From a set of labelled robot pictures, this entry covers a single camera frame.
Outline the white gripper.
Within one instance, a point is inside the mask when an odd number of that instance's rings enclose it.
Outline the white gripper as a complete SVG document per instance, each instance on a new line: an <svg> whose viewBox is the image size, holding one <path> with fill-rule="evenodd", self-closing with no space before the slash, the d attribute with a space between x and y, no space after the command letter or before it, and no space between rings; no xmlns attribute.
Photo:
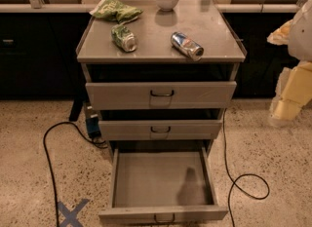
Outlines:
<svg viewBox="0 0 312 227"><path fill-rule="evenodd" d="M268 123L276 128L287 126L312 99L312 62L301 61L290 70L281 99L274 97L269 108Z"/></svg>

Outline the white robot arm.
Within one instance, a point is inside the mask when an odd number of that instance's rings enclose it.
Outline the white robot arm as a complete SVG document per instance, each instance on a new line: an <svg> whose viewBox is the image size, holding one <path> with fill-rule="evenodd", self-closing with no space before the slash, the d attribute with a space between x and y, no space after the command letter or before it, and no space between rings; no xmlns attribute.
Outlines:
<svg viewBox="0 0 312 227"><path fill-rule="evenodd" d="M293 19L272 32L267 42L287 45L289 55L299 60L296 67L282 70L271 101L269 123L282 127L312 100L312 0L307 0Z"/></svg>

